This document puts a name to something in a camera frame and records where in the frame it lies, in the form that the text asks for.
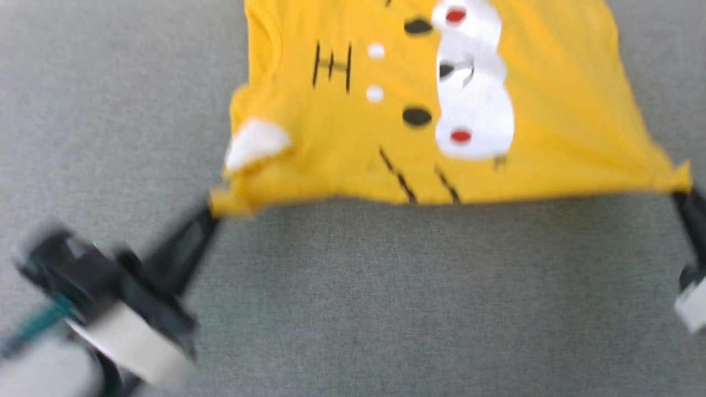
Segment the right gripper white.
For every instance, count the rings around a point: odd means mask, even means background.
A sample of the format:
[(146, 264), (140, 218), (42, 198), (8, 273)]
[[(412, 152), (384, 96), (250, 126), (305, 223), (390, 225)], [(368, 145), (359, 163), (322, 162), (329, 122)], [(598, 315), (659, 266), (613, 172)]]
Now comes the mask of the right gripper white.
[[(699, 188), (672, 194), (681, 224), (697, 258), (699, 267), (705, 262), (705, 199)], [(688, 331), (695, 335), (705, 327), (704, 268), (687, 266), (679, 276), (680, 292), (675, 312)]]

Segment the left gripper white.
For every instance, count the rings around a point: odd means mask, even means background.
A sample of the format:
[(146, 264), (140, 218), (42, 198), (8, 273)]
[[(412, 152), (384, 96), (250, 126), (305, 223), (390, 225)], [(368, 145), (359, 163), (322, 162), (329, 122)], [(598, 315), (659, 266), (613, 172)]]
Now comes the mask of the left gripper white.
[(117, 299), (87, 324), (70, 328), (114, 366), (161, 388), (181, 384), (196, 367), (197, 322), (183, 296), (201, 266), (220, 223), (209, 205), (199, 206), (169, 230), (144, 261), (122, 250), (125, 271)]

